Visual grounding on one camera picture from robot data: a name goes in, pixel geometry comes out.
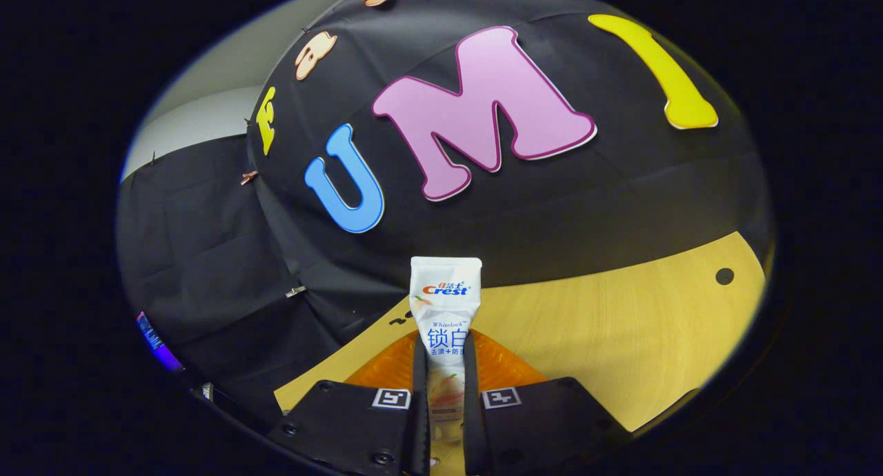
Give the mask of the purple glowing object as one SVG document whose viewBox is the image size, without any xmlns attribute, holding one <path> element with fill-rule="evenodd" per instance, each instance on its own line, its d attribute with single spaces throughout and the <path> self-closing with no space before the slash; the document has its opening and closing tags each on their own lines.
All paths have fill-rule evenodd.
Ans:
<svg viewBox="0 0 883 476">
<path fill-rule="evenodd" d="M 135 321 L 138 325 L 139 331 L 141 331 L 146 343 L 150 347 L 152 354 L 159 360 L 165 369 L 173 373 L 179 373 L 185 370 L 185 366 L 182 365 L 170 349 L 168 349 L 167 345 L 164 344 L 163 340 L 161 340 L 157 331 L 155 331 L 150 321 L 148 321 L 148 317 L 145 313 L 139 313 Z"/>
</svg>

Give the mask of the white toothpaste tube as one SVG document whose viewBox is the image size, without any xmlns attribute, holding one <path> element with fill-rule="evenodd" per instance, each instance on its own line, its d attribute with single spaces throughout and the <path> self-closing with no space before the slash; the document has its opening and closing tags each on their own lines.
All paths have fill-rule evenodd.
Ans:
<svg viewBox="0 0 883 476">
<path fill-rule="evenodd" d="M 466 341 L 482 304 L 478 258 L 415 256 L 408 302 L 425 355 L 430 444 L 463 439 Z"/>
</svg>

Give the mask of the black backdrop cloth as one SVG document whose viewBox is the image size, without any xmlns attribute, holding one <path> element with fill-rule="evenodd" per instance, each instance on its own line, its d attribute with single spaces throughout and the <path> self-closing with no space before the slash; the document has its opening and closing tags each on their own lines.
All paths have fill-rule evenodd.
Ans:
<svg viewBox="0 0 883 476">
<path fill-rule="evenodd" d="M 598 274 L 738 232 L 764 261 L 744 115 L 665 39 L 718 123 L 676 130 L 597 0 L 324 0 L 260 55 L 251 121 L 121 183 L 123 284 L 187 365 L 267 404 L 404 298 L 415 255 L 485 287 Z M 259 174 L 246 186 L 241 175 Z M 307 290 L 287 298 L 290 288 Z"/>
</svg>

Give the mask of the wooden desktop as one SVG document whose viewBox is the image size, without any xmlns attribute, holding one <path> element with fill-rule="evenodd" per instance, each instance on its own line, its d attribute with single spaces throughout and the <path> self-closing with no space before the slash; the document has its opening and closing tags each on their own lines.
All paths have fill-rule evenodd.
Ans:
<svg viewBox="0 0 883 476">
<path fill-rule="evenodd" d="M 766 278 L 738 232 L 636 266 L 486 288 L 479 331 L 545 378 L 574 377 L 633 439 L 703 387 L 740 344 Z M 284 415 L 316 381 L 345 381 L 417 324 L 409 291 L 378 322 L 275 391 Z M 468 476 L 463 439 L 430 444 L 430 476 Z"/>
</svg>

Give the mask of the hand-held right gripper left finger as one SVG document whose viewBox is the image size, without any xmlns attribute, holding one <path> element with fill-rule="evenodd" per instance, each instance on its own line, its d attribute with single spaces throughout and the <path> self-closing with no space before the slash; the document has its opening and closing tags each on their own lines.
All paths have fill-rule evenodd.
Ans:
<svg viewBox="0 0 883 476">
<path fill-rule="evenodd" d="M 316 381 L 268 438 L 329 476 L 430 476 L 426 376 L 414 331 L 345 381 Z"/>
</svg>

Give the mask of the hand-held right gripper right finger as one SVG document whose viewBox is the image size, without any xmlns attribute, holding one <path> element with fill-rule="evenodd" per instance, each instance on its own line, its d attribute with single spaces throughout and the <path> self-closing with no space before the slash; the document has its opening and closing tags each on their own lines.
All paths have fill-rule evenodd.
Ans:
<svg viewBox="0 0 883 476">
<path fill-rule="evenodd" d="M 466 339 L 468 476 L 588 476 L 632 432 L 574 377 L 548 379 L 497 341 Z"/>
</svg>

